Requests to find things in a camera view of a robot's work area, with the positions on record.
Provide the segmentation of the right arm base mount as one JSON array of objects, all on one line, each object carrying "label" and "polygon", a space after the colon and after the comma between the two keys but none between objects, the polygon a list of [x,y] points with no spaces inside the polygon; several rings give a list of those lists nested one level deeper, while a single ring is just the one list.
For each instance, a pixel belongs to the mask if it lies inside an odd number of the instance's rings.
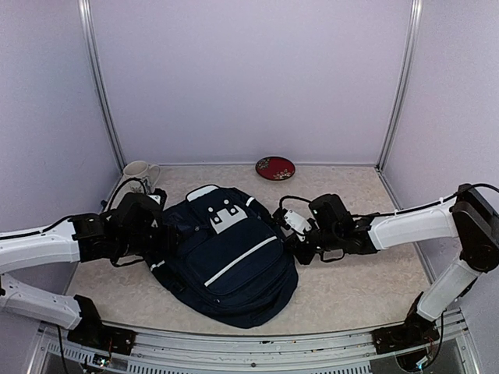
[{"label": "right arm base mount", "polygon": [[405,320],[397,325],[372,331],[373,344],[378,355],[413,348],[439,340],[435,320],[428,320],[417,313],[421,292],[411,304]]}]

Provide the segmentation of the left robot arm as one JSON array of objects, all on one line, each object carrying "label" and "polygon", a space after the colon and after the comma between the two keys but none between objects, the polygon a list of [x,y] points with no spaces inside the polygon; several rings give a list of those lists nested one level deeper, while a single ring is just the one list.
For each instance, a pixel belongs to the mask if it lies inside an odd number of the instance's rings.
[{"label": "left robot arm", "polygon": [[52,323],[80,336],[95,347],[104,345],[109,330],[89,298],[58,295],[24,284],[11,276],[52,263],[88,263],[107,259],[121,267],[121,259],[146,259],[177,244],[176,230],[163,221],[167,196],[128,192],[117,207],[102,213],[83,213],[32,231],[1,235],[1,311]]}]

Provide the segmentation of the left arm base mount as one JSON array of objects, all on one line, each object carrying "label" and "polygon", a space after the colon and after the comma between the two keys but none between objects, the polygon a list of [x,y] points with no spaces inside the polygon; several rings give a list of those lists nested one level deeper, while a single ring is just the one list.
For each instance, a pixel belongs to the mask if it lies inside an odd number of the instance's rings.
[{"label": "left arm base mount", "polygon": [[90,298],[82,295],[73,297],[80,307],[81,320],[76,327],[69,329],[67,340],[84,347],[101,351],[130,355],[136,340],[133,330],[106,325]]}]

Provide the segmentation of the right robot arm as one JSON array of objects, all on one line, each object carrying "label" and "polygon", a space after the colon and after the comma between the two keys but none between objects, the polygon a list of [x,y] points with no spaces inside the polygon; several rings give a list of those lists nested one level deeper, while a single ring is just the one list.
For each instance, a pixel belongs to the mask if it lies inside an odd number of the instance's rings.
[{"label": "right robot arm", "polygon": [[289,248],[303,265],[333,250],[369,255],[411,242],[457,238],[460,253],[413,302],[398,330],[399,340],[414,346],[481,274],[498,266],[498,213],[480,194],[481,188],[493,186],[463,184],[452,195],[427,205],[364,215],[350,213],[338,195],[326,194],[308,203],[311,218],[284,207],[274,216],[291,231]]}]

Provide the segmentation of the navy blue backpack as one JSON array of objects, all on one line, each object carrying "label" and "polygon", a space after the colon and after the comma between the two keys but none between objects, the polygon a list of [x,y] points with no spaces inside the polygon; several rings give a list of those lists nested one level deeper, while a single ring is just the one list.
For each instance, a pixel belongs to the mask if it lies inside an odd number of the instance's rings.
[{"label": "navy blue backpack", "polygon": [[298,284],[293,255],[268,209],[237,188],[205,185],[162,214],[166,243],[145,261],[181,303],[220,323],[262,326]]}]

